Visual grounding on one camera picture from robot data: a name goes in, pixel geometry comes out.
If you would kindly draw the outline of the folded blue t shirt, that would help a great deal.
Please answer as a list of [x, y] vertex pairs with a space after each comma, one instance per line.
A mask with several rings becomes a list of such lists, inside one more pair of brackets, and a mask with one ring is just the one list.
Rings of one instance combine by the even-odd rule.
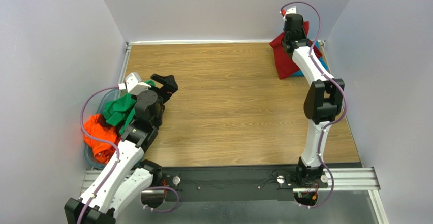
[[322, 57], [311, 59], [308, 55], [297, 56], [293, 57], [293, 62], [298, 70], [291, 77], [322, 78], [323, 73], [329, 73], [329, 67]]

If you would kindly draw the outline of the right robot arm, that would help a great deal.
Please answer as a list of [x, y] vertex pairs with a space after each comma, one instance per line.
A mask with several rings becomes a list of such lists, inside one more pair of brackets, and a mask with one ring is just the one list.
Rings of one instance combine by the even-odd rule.
[[345, 84], [342, 79], [335, 79], [316, 57], [314, 44], [306, 37], [302, 15], [286, 13], [283, 31], [283, 51], [310, 84], [303, 105], [308, 119], [306, 145], [293, 176], [298, 186], [308, 186], [323, 175], [323, 151], [331, 124], [343, 107]]

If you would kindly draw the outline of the aluminium rail frame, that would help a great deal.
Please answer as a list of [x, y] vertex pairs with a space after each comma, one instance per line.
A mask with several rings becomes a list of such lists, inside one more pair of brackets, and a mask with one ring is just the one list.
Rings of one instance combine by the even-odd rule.
[[374, 168], [332, 168], [334, 192], [367, 191], [378, 223], [389, 223], [379, 190], [381, 186]]

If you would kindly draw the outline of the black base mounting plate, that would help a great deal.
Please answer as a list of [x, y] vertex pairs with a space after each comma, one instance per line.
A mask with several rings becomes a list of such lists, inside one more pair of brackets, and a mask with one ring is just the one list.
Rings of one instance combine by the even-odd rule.
[[299, 185], [296, 165], [164, 167], [153, 186], [168, 186], [182, 202], [294, 200], [294, 191], [314, 191]]

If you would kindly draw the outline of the dark red t shirt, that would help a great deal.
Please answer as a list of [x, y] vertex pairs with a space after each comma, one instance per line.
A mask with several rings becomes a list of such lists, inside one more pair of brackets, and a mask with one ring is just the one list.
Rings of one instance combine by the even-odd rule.
[[[304, 21], [303, 28], [308, 34], [310, 29], [310, 22]], [[272, 40], [269, 45], [273, 49], [274, 62], [277, 70], [279, 79], [286, 79], [288, 77], [301, 77], [304, 76], [301, 69], [292, 61], [292, 59], [286, 54], [282, 47], [282, 40], [284, 37], [284, 32], [280, 33], [274, 40]], [[328, 71], [328, 66], [323, 59], [323, 54], [319, 48], [319, 43], [316, 42], [313, 48], [314, 54], [318, 58], [321, 65]]]

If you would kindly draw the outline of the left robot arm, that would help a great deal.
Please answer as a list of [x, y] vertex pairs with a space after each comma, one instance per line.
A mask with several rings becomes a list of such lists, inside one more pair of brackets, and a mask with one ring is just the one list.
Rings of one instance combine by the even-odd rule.
[[175, 210], [179, 193], [162, 184], [160, 165], [143, 157], [158, 135], [162, 125], [165, 103], [178, 91], [173, 75], [152, 74], [151, 79], [161, 87], [143, 82], [136, 72], [130, 73], [124, 83], [108, 90], [126, 90], [135, 97], [135, 116], [127, 124], [118, 144], [112, 143], [114, 156], [97, 179], [78, 199], [69, 198], [64, 206], [68, 223], [115, 223], [118, 215], [144, 190], [171, 191], [176, 203], [165, 212]]

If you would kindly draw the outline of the green t shirt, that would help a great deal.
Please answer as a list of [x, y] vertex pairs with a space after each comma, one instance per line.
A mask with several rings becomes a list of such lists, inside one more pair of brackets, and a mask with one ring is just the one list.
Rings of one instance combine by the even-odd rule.
[[137, 99], [135, 95], [125, 93], [123, 96], [105, 104], [102, 116], [108, 125], [115, 127], [121, 136], [126, 127], [132, 122], [136, 111], [134, 109]]

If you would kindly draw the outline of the orange t shirt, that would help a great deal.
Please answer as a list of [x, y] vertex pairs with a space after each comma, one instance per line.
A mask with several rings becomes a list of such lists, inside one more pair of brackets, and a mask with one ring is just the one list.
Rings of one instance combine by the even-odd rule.
[[[118, 145], [120, 141], [115, 127], [108, 125], [102, 114], [93, 115], [84, 124], [84, 129], [94, 138], [109, 141], [115, 145]], [[93, 156], [99, 163], [107, 164], [115, 153], [112, 145], [95, 140], [88, 135], [84, 135], [84, 141], [92, 149]]]

